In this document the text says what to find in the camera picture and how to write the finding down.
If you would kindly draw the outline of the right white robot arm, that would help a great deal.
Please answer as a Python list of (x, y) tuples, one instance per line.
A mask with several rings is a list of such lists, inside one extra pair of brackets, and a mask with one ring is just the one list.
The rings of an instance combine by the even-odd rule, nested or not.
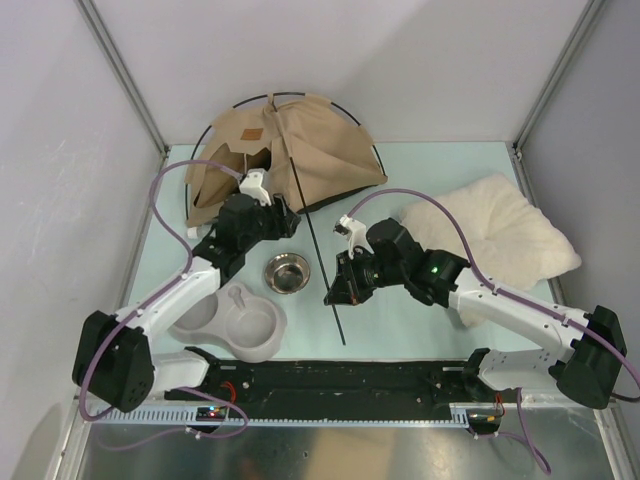
[(460, 256), (423, 249), (391, 218), (366, 227), (344, 215), (334, 230), (348, 248), (336, 257), (325, 304), (360, 305), (377, 289), (400, 285), (423, 305), (492, 321), (535, 344), (526, 351), (475, 350), (461, 378), (469, 398), (483, 401), (516, 388), (557, 389), (582, 406), (608, 406), (627, 353), (612, 310), (585, 312), (509, 290)]

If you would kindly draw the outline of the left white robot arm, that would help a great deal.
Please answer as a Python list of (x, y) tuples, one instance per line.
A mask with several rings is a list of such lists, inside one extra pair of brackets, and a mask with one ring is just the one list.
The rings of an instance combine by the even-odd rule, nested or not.
[(197, 303), (224, 287), (262, 241), (294, 236), (299, 216), (280, 194), (263, 205), (234, 194), (222, 205), (210, 233), (187, 250), (185, 266), (144, 300), (113, 314), (95, 311), (84, 321), (72, 380), (81, 399), (93, 394), (128, 413), (153, 394), (183, 387), (201, 399), (221, 389), (220, 372), (205, 355), (183, 349), (155, 354), (152, 342)]

